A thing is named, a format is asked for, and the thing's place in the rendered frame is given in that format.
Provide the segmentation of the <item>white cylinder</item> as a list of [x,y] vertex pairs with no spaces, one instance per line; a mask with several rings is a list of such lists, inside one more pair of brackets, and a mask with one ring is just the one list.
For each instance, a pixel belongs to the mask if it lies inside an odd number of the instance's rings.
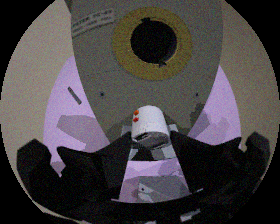
[[132,116],[132,147],[157,149],[166,146],[170,141],[164,114],[159,107],[144,106],[136,109]]

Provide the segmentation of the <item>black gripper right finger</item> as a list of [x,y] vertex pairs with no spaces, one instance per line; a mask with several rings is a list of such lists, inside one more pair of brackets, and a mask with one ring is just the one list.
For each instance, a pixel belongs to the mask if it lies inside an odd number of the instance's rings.
[[192,193],[202,188],[201,183],[206,181],[226,153],[240,146],[241,137],[211,146],[209,143],[185,136],[184,133],[171,131],[170,141],[184,173],[187,188]]

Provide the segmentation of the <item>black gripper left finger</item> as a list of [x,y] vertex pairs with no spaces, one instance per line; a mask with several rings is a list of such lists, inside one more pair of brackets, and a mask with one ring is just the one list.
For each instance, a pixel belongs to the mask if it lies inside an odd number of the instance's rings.
[[56,151],[65,166],[67,164],[81,172],[92,174],[101,182],[101,186],[106,188],[107,193],[110,193],[111,198],[119,199],[132,146],[130,139],[131,131],[127,131],[124,136],[94,153],[64,146],[57,147]]

